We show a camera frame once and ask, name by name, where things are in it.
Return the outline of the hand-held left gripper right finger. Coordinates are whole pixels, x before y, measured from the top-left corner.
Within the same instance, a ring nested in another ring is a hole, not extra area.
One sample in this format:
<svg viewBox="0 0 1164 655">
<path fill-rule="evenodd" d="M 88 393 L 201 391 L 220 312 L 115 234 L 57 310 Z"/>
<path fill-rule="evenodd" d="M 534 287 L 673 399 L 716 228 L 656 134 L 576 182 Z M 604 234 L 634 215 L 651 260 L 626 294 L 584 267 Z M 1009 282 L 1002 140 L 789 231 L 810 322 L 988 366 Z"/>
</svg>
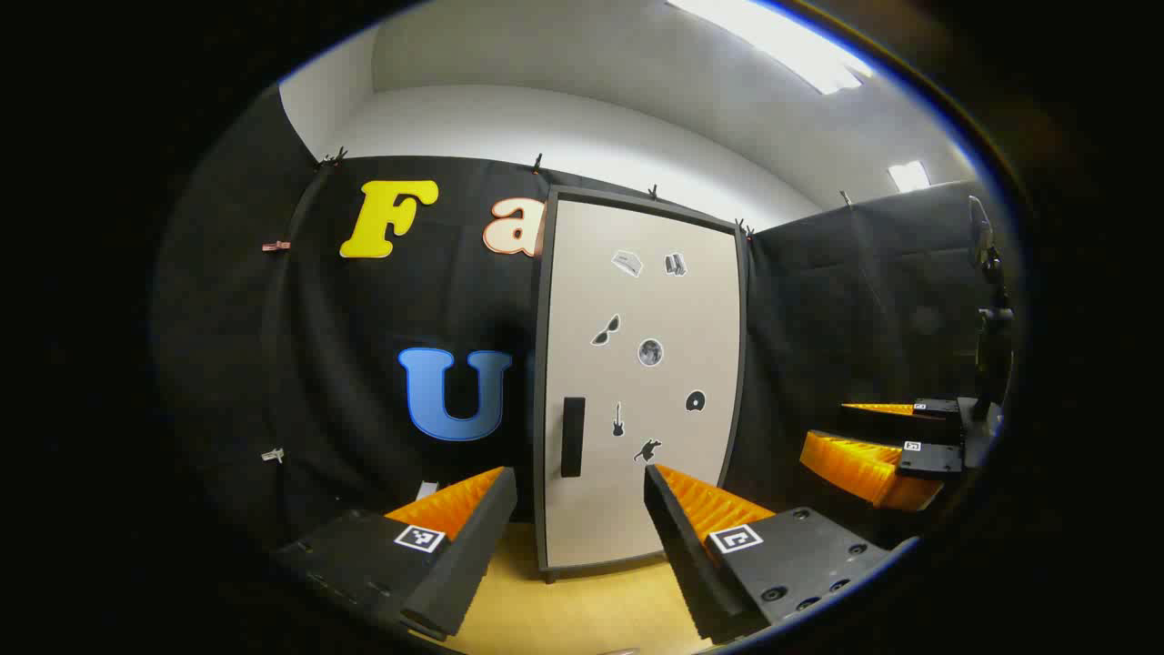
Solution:
<svg viewBox="0 0 1164 655">
<path fill-rule="evenodd" d="M 700 638 L 728 645 L 793 631 L 897 564 L 897 551 L 817 510 L 774 513 L 663 465 L 644 503 Z"/>
</svg>

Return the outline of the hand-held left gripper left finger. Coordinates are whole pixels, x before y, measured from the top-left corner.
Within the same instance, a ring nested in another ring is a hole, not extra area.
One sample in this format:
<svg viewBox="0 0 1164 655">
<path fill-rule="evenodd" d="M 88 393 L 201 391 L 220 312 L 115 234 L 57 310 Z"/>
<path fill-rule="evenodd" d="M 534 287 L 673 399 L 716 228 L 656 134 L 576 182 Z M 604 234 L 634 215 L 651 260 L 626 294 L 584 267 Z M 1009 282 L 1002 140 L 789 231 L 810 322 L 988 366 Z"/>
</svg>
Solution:
<svg viewBox="0 0 1164 655">
<path fill-rule="evenodd" d="M 518 500 L 512 468 L 386 514 L 350 510 L 274 551 L 288 575 L 383 631 L 457 634 Z"/>
</svg>

